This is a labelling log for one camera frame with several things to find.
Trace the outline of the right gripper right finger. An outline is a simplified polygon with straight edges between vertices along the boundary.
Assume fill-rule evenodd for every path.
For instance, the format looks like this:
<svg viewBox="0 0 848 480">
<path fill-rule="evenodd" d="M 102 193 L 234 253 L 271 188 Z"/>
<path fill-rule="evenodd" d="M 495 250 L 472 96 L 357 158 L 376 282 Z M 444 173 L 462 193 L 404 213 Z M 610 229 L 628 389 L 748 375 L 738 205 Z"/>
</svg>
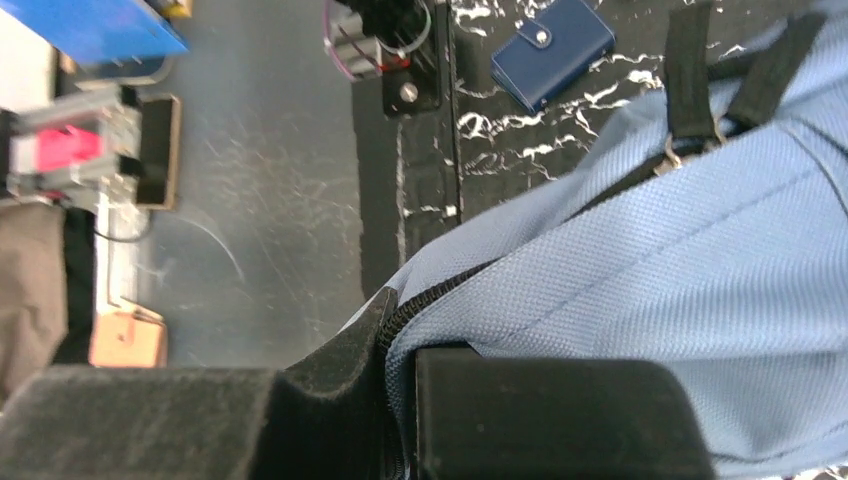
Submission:
<svg viewBox="0 0 848 480">
<path fill-rule="evenodd" d="M 415 358 L 419 479 L 711 479 L 689 399 L 644 361 Z"/>
</svg>

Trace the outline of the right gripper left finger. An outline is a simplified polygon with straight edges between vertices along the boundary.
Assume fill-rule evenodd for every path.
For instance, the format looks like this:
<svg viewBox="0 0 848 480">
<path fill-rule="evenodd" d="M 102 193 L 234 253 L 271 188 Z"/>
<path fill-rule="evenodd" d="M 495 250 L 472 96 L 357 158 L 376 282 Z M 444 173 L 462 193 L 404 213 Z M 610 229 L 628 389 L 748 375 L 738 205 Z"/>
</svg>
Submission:
<svg viewBox="0 0 848 480">
<path fill-rule="evenodd" d="M 397 294 L 284 370 L 54 367 L 7 404 L 5 479 L 385 479 L 377 332 Z"/>
</svg>

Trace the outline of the blue student backpack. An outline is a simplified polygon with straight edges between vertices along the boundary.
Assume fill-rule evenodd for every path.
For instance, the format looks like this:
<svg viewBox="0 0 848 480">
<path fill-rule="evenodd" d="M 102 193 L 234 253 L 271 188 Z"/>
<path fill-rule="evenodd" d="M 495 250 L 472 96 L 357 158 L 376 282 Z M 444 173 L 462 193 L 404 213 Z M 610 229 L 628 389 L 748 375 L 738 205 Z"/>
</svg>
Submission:
<svg viewBox="0 0 848 480">
<path fill-rule="evenodd" d="M 570 174 L 431 241 L 389 279 L 390 412 L 409 427 L 415 350 L 640 359 L 689 395 L 717 475 L 847 461 L 847 5 L 776 111 L 666 166 L 654 92 Z"/>
</svg>

